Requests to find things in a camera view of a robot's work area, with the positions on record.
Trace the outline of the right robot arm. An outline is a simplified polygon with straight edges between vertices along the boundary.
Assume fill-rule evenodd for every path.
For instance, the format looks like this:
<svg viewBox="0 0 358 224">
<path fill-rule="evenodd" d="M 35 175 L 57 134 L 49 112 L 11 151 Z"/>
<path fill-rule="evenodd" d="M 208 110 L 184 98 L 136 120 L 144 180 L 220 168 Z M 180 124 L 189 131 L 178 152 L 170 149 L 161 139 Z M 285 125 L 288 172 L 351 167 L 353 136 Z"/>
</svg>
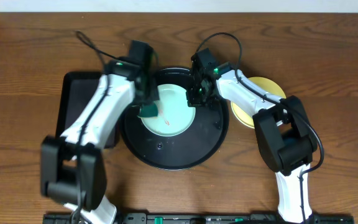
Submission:
<svg viewBox="0 0 358 224">
<path fill-rule="evenodd" d="M 324 149 L 300 99 L 264 90 L 230 63 L 193 61 L 191 76 L 190 106 L 218 96 L 252 117 L 260 155 L 277 179 L 279 215 L 286 222 L 308 223 L 312 210 L 307 178 L 315 170 L 313 153 Z"/>
</svg>

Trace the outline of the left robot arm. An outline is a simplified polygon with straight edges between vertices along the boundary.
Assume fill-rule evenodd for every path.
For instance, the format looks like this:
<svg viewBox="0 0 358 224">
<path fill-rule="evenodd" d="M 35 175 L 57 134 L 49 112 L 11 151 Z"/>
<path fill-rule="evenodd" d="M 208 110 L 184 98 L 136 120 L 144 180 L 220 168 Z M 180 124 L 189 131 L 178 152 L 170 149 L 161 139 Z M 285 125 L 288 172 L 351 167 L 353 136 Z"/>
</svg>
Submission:
<svg viewBox="0 0 358 224">
<path fill-rule="evenodd" d="M 114 223 L 117 208 L 105 195 L 102 151 L 124 110 L 158 98 L 150 60 L 121 57 L 104 67 L 97 88 L 76 121 L 41 144 L 40 191 L 72 210 L 70 223 Z"/>
</svg>

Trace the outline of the light green plate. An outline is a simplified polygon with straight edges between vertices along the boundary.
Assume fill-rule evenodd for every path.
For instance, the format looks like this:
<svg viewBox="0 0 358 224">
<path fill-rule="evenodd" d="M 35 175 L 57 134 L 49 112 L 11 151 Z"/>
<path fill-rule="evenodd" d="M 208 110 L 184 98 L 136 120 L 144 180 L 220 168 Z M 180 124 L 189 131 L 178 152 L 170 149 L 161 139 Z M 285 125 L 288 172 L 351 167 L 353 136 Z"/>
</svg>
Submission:
<svg viewBox="0 0 358 224">
<path fill-rule="evenodd" d="M 189 107 L 186 90 L 174 84 L 158 86 L 159 100 L 158 116 L 154 118 L 140 118 L 143 125 L 152 133 L 171 137 L 186 131 L 194 121 L 196 109 Z"/>
</svg>

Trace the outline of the green yellow sponge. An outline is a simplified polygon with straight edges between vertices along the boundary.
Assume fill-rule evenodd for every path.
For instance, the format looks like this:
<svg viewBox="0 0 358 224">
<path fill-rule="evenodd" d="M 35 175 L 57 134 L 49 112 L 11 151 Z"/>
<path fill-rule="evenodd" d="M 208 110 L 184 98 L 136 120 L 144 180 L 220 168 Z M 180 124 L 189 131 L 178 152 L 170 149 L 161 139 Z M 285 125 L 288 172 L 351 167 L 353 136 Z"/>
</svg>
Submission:
<svg viewBox="0 0 358 224">
<path fill-rule="evenodd" d="M 137 115 L 140 118 L 154 118 L 158 116 L 158 106 L 156 103 L 151 103 L 148 105 L 142 105 L 140 107 L 139 114 Z"/>
</svg>

